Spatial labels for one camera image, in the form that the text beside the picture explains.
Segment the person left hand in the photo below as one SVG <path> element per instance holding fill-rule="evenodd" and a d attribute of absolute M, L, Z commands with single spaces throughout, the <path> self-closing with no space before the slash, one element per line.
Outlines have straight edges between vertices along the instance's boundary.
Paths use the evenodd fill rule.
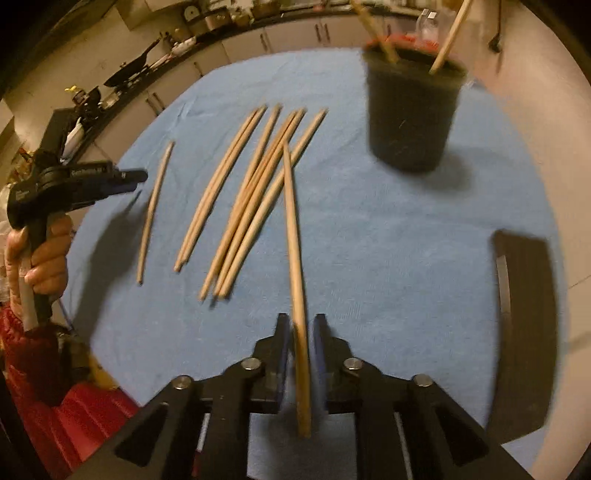
<path fill-rule="evenodd" d="M 49 224 L 47 240 L 31 254 L 31 268 L 24 282 L 34 293 L 56 300 L 64 293 L 68 282 L 66 255 L 71 246 L 72 221 L 67 214 L 55 214 Z M 23 307 L 19 287 L 21 257 L 28 245 L 28 230 L 10 229 L 6 238 L 4 261 L 9 289 L 10 308 L 21 320 Z"/>

